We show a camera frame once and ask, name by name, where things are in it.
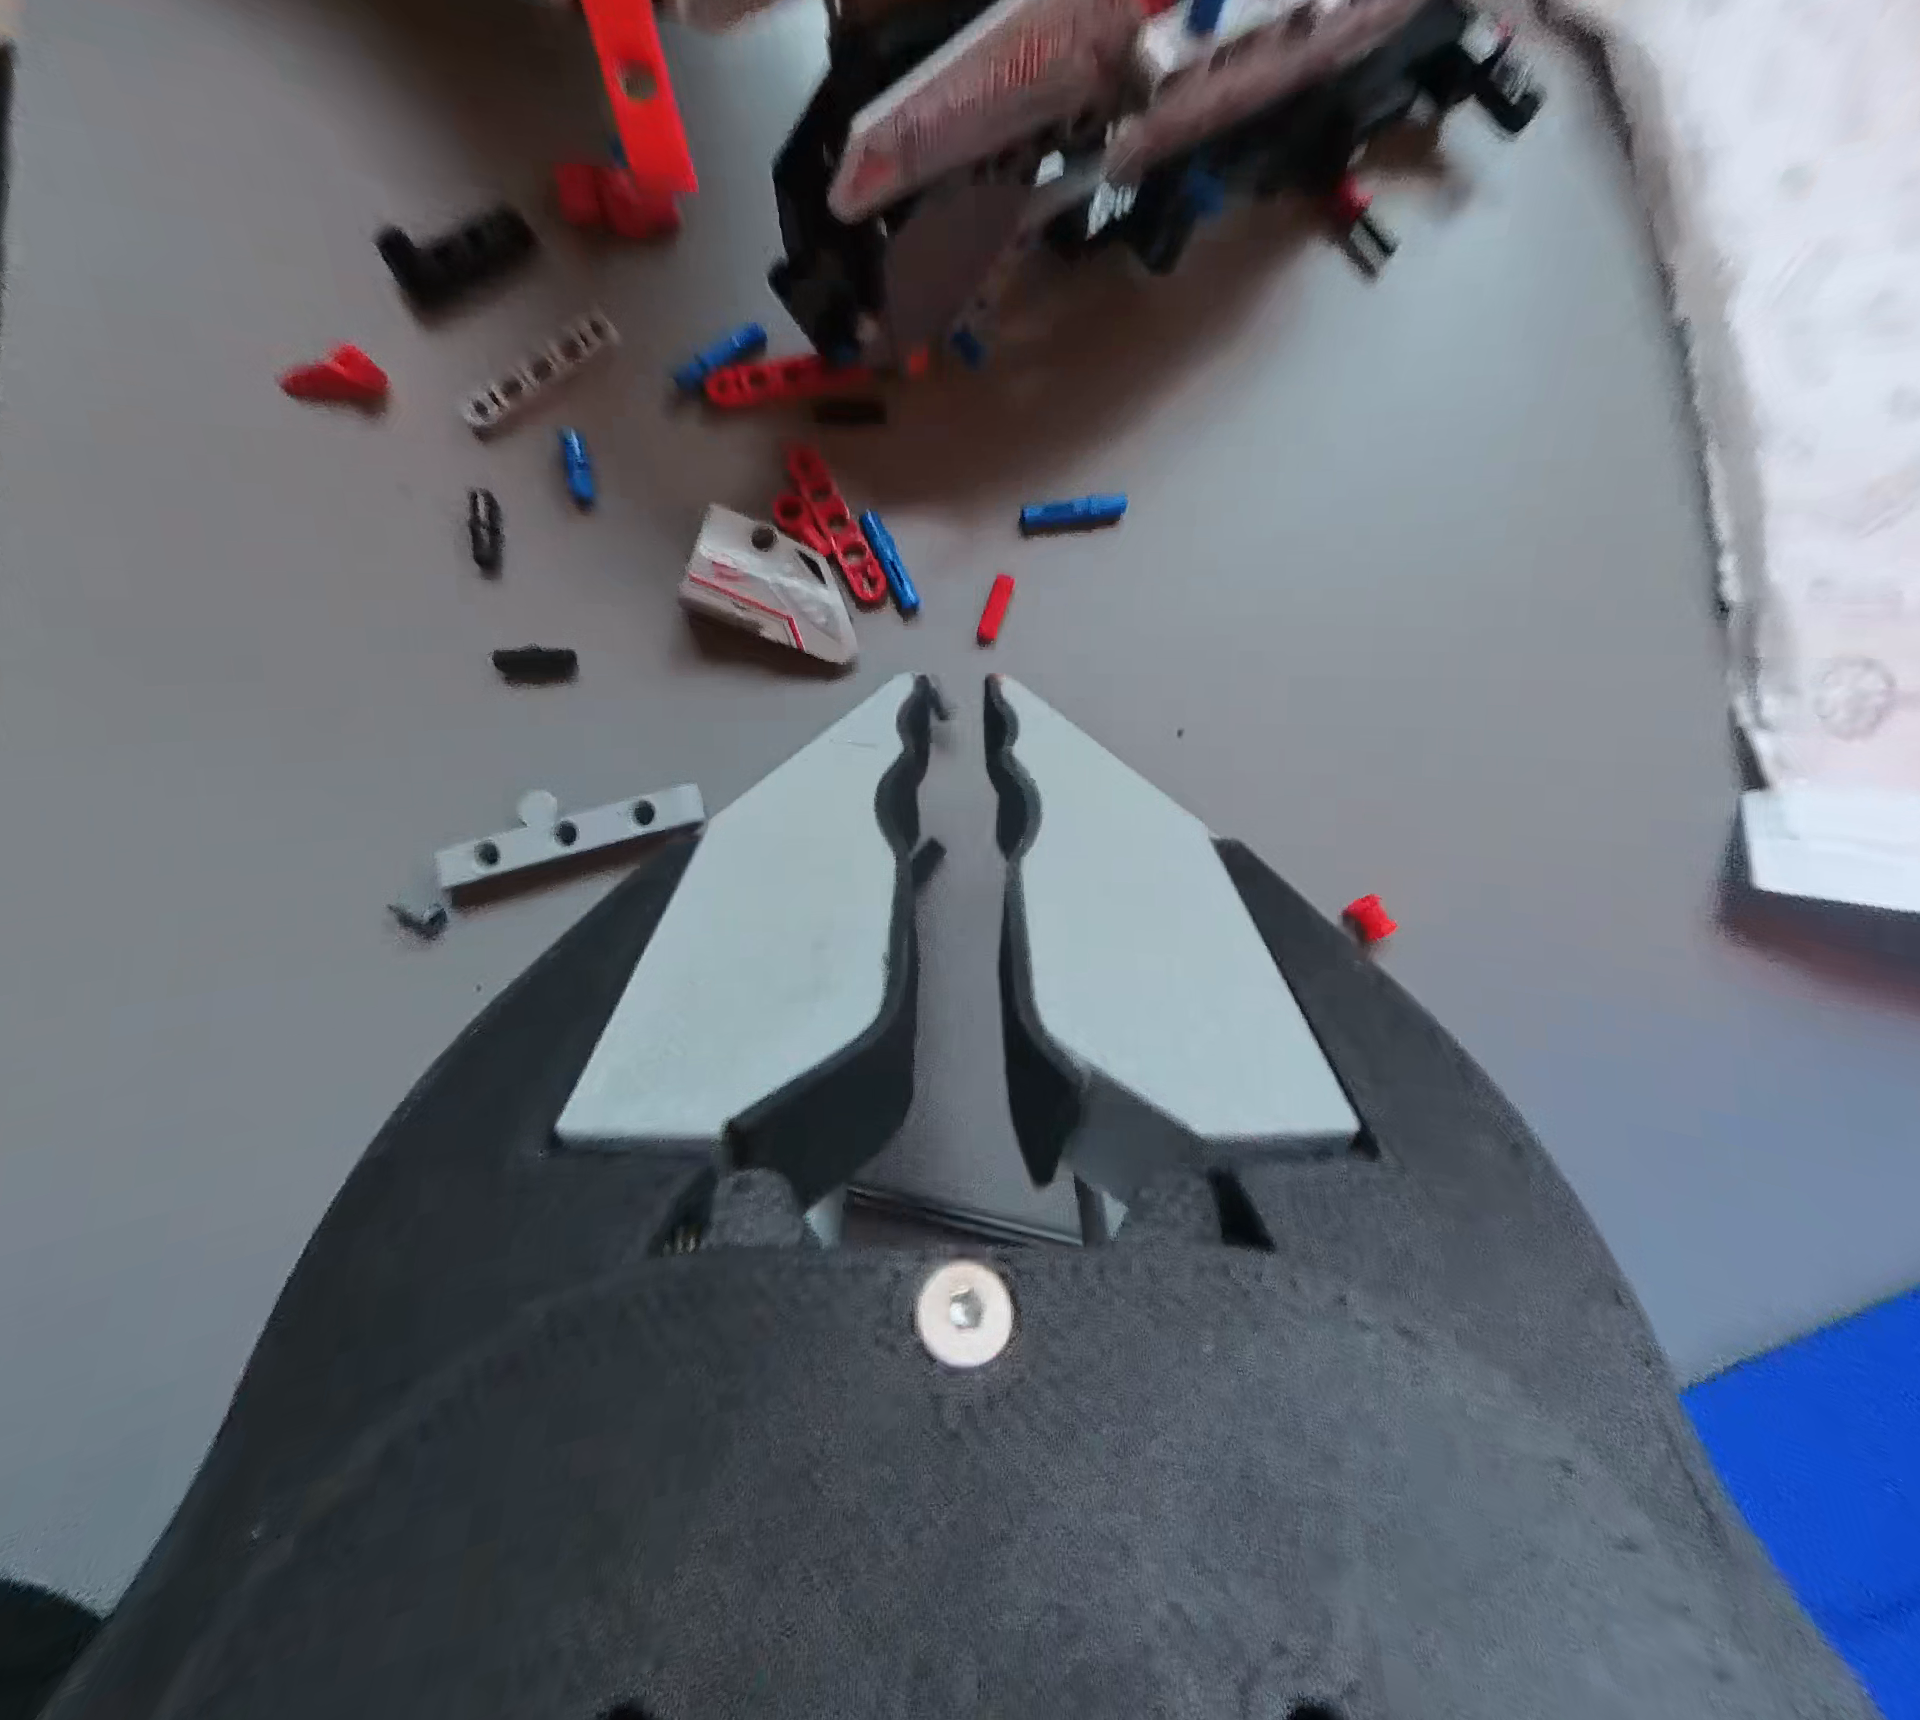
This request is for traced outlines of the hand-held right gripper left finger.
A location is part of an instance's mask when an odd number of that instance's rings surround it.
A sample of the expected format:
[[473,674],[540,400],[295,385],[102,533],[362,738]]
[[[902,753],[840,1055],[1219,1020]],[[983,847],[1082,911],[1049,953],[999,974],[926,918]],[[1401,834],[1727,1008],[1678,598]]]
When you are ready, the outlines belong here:
[[912,1100],[932,679],[898,674],[711,815],[646,936],[590,954],[552,1150],[696,1157],[838,1197]]

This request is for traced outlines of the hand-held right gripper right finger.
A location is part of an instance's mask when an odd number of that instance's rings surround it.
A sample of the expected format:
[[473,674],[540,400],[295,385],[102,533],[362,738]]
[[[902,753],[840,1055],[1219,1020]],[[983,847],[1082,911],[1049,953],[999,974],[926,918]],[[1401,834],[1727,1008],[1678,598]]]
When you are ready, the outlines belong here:
[[983,686],[1006,1097],[1027,1176],[1142,1190],[1362,1118],[1205,822],[1014,675]]

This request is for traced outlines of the grey red lego vehicle model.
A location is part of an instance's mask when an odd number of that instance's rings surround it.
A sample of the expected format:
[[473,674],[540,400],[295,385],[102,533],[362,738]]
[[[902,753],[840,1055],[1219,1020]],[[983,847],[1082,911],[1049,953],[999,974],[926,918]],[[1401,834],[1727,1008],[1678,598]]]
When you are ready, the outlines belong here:
[[[722,32],[781,0],[682,0]],[[1542,89],[1476,0],[823,0],[770,269],[823,363],[976,361],[1042,248],[1173,272],[1236,198],[1334,205],[1374,138]]]

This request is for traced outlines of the grey lego beam with stud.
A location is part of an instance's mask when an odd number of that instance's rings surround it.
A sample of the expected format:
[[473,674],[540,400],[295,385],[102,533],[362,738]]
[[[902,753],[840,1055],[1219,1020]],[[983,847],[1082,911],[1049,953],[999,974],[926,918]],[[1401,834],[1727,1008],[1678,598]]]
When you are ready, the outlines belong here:
[[577,811],[562,806],[547,790],[530,790],[512,826],[438,850],[435,882],[443,899],[478,899],[545,874],[594,869],[703,825],[706,797],[686,781]]

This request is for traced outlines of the black angled lego beam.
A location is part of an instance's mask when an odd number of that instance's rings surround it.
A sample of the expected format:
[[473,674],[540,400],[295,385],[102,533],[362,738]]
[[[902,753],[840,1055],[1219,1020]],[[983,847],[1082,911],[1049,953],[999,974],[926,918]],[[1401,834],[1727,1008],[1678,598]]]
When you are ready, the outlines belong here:
[[449,229],[413,238],[388,224],[371,245],[397,291],[418,316],[438,316],[524,269],[542,248],[530,220],[512,205],[478,212]]

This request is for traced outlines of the white printed lego panel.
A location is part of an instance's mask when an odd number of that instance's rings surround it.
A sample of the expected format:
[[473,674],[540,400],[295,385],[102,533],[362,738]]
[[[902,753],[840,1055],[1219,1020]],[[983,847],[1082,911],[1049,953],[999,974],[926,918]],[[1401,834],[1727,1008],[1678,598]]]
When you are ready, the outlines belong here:
[[833,671],[858,664],[858,629],[838,573],[773,523],[709,505],[686,555],[686,615]]

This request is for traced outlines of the red T-shaped lego beam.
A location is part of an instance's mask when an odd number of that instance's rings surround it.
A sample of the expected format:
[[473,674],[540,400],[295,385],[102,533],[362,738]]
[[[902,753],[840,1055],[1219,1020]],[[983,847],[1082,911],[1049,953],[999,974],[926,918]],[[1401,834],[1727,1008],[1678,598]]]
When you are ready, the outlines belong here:
[[894,601],[890,579],[866,527],[815,448],[784,448],[784,488],[773,497],[773,523],[781,533],[823,555],[859,610],[882,610]]

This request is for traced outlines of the light grey thin lego beam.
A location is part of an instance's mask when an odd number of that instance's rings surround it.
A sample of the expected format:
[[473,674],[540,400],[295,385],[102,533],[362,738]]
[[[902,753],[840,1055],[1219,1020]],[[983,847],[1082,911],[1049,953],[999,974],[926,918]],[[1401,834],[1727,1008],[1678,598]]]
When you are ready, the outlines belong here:
[[520,361],[495,370],[464,396],[457,416],[473,437],[489,439],[516,425],[616,346],[621,329],[604,311],[580,314]]

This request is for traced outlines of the red thin lego beam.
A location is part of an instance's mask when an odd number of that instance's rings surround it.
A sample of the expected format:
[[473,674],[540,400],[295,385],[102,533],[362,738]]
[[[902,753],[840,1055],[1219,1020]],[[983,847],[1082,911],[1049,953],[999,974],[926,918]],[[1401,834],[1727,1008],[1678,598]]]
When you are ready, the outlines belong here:
[[872,388],[877,388],[877,372],[863,363],[835,365],[819,356],[792,356],[715,365],[702,395],[709,407],[738,413],[819,403],[823,396],[851,396]]

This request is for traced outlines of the red lego tooth piece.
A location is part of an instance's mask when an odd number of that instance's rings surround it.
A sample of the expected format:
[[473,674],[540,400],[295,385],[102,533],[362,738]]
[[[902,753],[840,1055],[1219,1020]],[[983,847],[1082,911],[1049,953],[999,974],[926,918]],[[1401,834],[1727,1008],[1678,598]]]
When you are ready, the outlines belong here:
[[360,346],[337,344],[322,361],[283,372],[280,390],[301,404],[374,413],[388,404],[392,376]]

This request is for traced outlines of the red connector with blue pin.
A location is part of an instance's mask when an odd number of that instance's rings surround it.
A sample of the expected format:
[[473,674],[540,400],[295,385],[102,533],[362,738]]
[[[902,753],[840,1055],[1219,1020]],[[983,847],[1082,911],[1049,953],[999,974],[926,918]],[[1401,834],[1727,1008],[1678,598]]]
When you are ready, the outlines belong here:
[[614,161],[555,161],[549,189],[566,226],[623,242],[661,242],[682,233],[672,189],[646,188]]

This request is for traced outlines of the blue plastic bin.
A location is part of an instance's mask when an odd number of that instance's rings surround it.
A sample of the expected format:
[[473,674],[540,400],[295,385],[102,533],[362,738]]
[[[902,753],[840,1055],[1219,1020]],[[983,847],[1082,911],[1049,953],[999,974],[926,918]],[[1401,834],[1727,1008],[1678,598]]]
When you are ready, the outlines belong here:
[[1684,1390],[1723,1486],[1883,1718],[1917,1715],[1917,1290]]

